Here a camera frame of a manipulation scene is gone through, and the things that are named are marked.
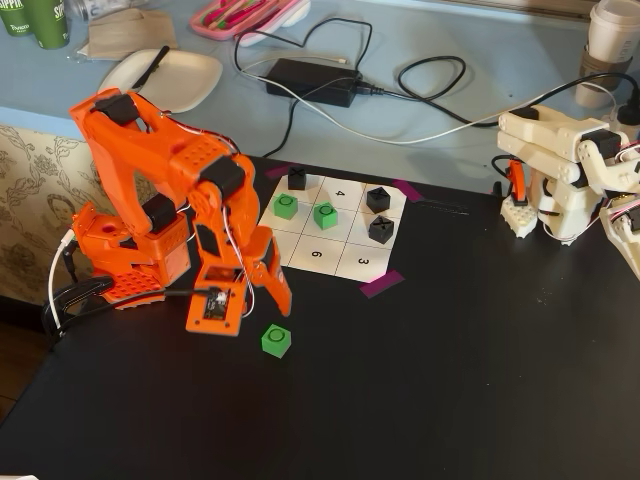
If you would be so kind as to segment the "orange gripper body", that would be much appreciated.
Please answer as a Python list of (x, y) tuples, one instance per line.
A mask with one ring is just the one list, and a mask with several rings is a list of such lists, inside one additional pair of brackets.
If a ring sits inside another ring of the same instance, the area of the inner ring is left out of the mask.
[(231, 224), (212, 229), (197, 222), (195, 233), (201, 260), (198, 280), (281, 280), (280, 251), (269, 227), (254, 225), (244, 243)]

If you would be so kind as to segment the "white leader gripper handle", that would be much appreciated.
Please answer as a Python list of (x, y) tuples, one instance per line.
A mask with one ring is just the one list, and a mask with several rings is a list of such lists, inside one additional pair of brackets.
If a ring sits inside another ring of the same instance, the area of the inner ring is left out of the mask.
[(611, 199), (599, 218), (606, 237), (639, 278), (639, 200)]

